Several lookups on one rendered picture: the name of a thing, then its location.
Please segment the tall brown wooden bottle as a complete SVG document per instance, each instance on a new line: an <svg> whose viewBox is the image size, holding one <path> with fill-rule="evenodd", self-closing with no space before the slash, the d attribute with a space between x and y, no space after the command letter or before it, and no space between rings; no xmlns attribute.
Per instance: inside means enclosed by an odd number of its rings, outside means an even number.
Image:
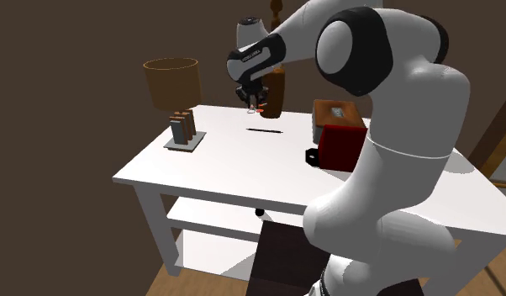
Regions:
<svg viewBox="0 0 506 296"><path fill-rule="evenodd" d="M271 0L272 11L271 31L281 24L279 13L283 9L282 0ZM285 93L285 70L282 66L275 66L274 70L262 78L265 87L268 88L266 105L262 107L260 115L265 119L277 119L282 114L282 105Z"/></svg>

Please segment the white table with shelves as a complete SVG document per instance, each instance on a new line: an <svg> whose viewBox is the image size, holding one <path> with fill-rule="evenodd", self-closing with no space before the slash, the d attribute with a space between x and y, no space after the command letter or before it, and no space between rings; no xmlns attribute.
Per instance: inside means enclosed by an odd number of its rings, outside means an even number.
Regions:
<svg viewBox="0 0 506 296"><path fill-rule="evenodd" d="M205 105L193 112L206 133L193 152L165 148L172 136L165 130L113 180L136 191L171 275L187 268L246 280L263 222L301 225L307 204L347 174L304 160L312 145L309 114L263 119L242 108ZM455 269L430 279L425 296L456 296L506 248L506 197L459 152L412 213L443 224L459 242Z"/></svg>

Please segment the brown shade table lamp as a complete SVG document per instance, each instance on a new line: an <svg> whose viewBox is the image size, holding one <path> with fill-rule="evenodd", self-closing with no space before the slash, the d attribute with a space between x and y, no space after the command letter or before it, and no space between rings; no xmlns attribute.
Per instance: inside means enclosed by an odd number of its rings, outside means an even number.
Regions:
<svg viewBox="0 0 506 296"><path fill-rule="evenodd" d="M172 112L168 119L172 136L164 147L193 152L206 135L197 130L192 110L202 101L198 61L161 58L147 61L143 67L153 106Z"/></svg>

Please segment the brown tissue box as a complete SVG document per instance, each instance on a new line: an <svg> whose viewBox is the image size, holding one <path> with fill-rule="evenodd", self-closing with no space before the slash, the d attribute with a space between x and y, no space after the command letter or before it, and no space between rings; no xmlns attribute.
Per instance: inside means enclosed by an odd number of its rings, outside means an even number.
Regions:
<svg viewBox="0 0 506 296"><path fill-rule="evenodd" d="M325 125L365 128L356 104L346 101L315 99L312 113L313 143L318 144Z"/></svg>

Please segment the dark red box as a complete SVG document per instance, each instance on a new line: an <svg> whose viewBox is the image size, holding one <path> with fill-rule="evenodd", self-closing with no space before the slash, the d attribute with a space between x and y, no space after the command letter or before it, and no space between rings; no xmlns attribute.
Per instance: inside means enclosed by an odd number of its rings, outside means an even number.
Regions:
<svg viewBox="0 0 506 296"><path fill-rule="evenodd" d="M361 154L367 128L326 124L318 146L319 167L353 172Z"/></svg>

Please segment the dark robot stand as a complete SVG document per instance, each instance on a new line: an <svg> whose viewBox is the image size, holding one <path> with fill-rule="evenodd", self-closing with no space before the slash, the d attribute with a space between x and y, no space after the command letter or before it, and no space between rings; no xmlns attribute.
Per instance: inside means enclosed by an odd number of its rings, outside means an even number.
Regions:
<svg viewBox="0 0 506 296"><path fill-rule="evenodd" d="M245 296L305 296L328 260L301 227L265 220Z"/></svg>

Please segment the brown wooden frame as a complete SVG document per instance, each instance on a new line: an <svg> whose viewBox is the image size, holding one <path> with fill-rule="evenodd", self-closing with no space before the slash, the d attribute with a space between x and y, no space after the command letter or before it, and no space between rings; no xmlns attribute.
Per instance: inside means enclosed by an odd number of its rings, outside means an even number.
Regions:
<svg viewBox="0 0 506 296"><path fill-rule="evenodd" d="M467 160L488 180L506 157L506 100Z"/></svg>

